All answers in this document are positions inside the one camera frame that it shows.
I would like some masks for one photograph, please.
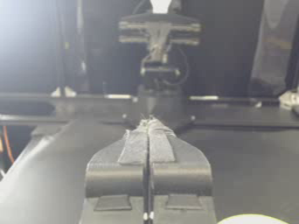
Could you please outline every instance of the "white ball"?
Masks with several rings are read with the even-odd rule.
[[[287,224],[260,214],[241,214],[227,218],[219,224]]]

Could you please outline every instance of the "cable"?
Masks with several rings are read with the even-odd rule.
[[[175,83],[171,83],[168,80],[163,80],[163,83],[167,85],[167,86],[180,86],[189,78],[189,75],[191,75],[191,65],[189,65],[189,62],[188,62],[188,59],[187,59],[187,55],[183,51],[183,49],[179,47],[179,51],[180,51],[180,54],[183,56],[183,62],[184,62],[184,76],[181,77],[181,79],[175,82]]]
[[[14,157],[13,157],[13,152],[9,144],[9,138],[8,138],[8,132],[6,132],[6,127],[4,126],[4,144],[5,144],[5,149],[6,149],[6,154],[9,157],[9,160],[12,164],[14,163]]]

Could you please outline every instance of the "white object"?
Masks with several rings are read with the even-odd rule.
[[[241,214],[223,220],[219,224],[287,224],[260,214]]]
[[[150,0],[153,6],[153,13],[167,14],[172,0]]]

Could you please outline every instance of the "dark background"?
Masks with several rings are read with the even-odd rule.
[[[57,73],[64,72],[68,85],[78,92],[86,91],[80,82],[88,80],[93,94],[102,93],[102,86],[105,93],[133,94],[145,49],[117,43],[117,21],[132,13],[138,0],[82,1],[84,56],[76,32],[77,1],[58,2],[61,29],[69,43],[62,61],[53,1],[0,3],[0,92],[50,93],[57,86]],[[140,8],[140,13],[146,11],[146,6]],[[191,78],[183,86],[185,94],[247,95],[261,9],[263,1],[257,0],[183,1],[181,14],[197,18],[203,25],[200,46],[184,49],[191,64]],[[85,56],[88,73],[84,76],[78,68]],[[41,104],[1,104],[0,111],[48,115],[52,108]],[[30,129],[9,127],[8,130],[16,156],[29,139]]]

